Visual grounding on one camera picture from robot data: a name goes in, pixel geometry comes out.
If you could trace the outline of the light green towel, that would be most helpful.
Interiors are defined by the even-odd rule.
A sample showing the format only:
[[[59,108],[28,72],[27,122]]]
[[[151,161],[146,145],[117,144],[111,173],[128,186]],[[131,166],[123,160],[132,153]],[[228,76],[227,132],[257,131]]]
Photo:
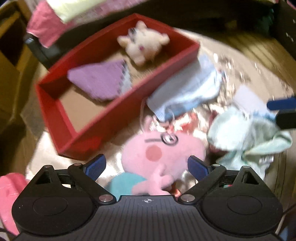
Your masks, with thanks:
[[[217,160],[228,170],[250,166],[260,178],[272,161],[267,158],[292,146],[292,136],[282,131],[268,116],[246,115],[231,107],[214,118],[208,143],[226,154]]]

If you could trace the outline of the white rectangular sponge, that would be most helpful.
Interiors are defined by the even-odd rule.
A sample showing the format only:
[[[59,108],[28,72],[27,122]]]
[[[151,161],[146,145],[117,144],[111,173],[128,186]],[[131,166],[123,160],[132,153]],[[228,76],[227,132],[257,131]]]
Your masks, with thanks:
[[[244,84],[238,87],[231,103],[246,114],[262,116],[270,120],[275,119],[275,114],[267,109],[266,103]]]

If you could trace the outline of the purple knitted cloth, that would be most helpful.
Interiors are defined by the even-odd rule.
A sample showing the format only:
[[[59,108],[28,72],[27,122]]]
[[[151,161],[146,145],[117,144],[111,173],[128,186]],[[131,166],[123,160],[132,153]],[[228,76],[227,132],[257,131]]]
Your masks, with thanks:
[[[130,71],[124,59],[92,63],[67,72],[70,82],[99,101],[114,100],[132,88]]]

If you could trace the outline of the pink pig plush toy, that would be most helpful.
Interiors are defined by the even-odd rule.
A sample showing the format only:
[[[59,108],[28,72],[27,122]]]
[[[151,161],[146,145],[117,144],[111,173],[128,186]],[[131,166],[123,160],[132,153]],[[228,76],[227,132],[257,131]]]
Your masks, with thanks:
[[[116,198],[123,195],[168,195],[174,182],[188,168],[189,156],[206,157],[204,143],[184,132],[150,129],[146,116],[142,133],[133,136],[121,152],[122,174],[112,178],[106,190]]]

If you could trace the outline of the red rectangular storage box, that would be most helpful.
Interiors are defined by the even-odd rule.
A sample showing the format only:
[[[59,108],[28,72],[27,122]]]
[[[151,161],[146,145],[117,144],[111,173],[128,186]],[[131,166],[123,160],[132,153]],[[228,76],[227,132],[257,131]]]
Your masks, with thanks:
[[[67,78],[70,69],[125,57],[117,37],[143,21],[149,28],[168,34],[170,43],[144,69],[129,66],[132,88],[111,102],[93,101]],[[100,145],[139,115],[142,101],[163,82],[197,59],[200,44],[172,27],[133,14],[96,32],[77,45],[36,85],[44,123],[60,156],[89,160]]]

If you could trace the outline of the floral round table cover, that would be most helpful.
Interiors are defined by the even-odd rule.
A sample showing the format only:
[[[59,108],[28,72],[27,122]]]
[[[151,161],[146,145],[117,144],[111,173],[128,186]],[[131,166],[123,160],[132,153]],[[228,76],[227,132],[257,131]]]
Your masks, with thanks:
[[[290,97],[295,92],[295,71],[289,68],[295,67],[295,60],[288,54],[284,47],[274,39],[266,39],[255,34],[234,33],[214,39],[185,30],[180,33],[193,40],[201,42],[200,54],[207,54],[216,68],[221,68],[227,76],[227,85],[221,86],[221,91],[216,102],[203,104],[175,120],[175,130],[185,128],[187,133],[205,138],[208,130],[207,121],[210,112],[223,112],[226,107],[223,104],[230,103],[234,92],[241,84],[248,86],[256,95],[267,102],[273,98]],[[73,159],[58,156],[47,128],[44,125],[35,86],[31,87],[29,100],[21,113],[27,125],[27,134],[34,136],[34,153],[25,169],[25,176],[31,180],[42,166],[50,164],[56,169],[65,169],[74,162]],[[121,151],[125,141],[140,132],[139,119],[134,119],[127,128],[118,132],[109,142],[100,149],[106,155],[107,168],[98,179],[100,185],[106,184],[113,176],[122,171],[119,163]],[[265,172],[264,181],[274,191],[286,210],[295,203],[295,130],[290,132],[293,145],[286,151],[263,158],[265,161],[273,161]]]

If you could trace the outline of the pink floral quilt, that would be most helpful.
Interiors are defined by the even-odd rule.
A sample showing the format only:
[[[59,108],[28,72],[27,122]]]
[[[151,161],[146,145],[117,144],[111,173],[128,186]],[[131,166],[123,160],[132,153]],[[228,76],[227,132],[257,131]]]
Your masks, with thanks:
[[[65,32],[117,13],[143,1],[40,1],[27,25],[27,33],[51,47]]]

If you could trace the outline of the wooden bedside cabinet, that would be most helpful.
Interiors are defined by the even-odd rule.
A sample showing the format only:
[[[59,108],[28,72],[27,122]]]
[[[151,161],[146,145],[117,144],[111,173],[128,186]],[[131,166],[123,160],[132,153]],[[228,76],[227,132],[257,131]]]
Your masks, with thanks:
[[[1,1],[1,132],[21,125],[39,61],[24,42],[31,12],[25,1]]]

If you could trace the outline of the blue surgical face mask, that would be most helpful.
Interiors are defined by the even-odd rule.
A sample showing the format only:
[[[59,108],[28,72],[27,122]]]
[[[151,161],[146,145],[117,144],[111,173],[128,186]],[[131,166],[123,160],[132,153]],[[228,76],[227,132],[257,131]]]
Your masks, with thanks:
[[[147,105],[162,123],[175,121],[177,117],[200,104],[215,99],[221,83],[222,71],[215,68],[208,55],[201,54],[142,101],[139,118],[141,130],[144,130],[144,105]]]

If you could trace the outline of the cream plush animal toy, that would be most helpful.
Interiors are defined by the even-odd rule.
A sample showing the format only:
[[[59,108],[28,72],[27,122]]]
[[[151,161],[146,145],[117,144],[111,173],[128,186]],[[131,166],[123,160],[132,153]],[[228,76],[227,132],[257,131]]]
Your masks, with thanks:
[[[163,46],[169,44],[170,38],[138,21],[134,28],[128,29],[126,36],[118,36],[117,42],[135,65],[143,66],[147,61],[154,60]]]

